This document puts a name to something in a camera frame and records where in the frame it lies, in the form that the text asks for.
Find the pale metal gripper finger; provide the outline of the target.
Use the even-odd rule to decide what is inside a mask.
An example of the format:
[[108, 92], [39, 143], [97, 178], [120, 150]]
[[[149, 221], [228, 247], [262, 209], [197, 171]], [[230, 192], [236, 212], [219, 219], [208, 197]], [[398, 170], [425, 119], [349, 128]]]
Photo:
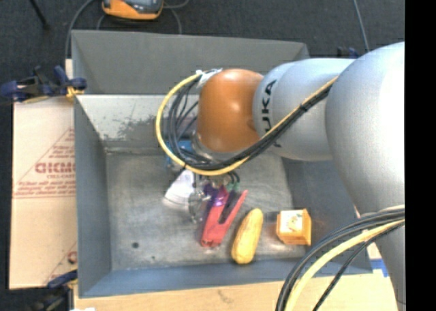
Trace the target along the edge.
[[204, 216], [206, 215], [206, 213], [208, 211], [208, 205], [209, 205], [210, 199], [211, 199], [211, 196], [209, 194], [205, 194], [205, 193], [202, 194], [200, 208], [199, 208], [200, 218], [204, 218]]
[[188, 212], [193, 223], [198, 221], [197, 213], [200, 206], [200, 197], [196, 192], [192, 193], [188, 198]]

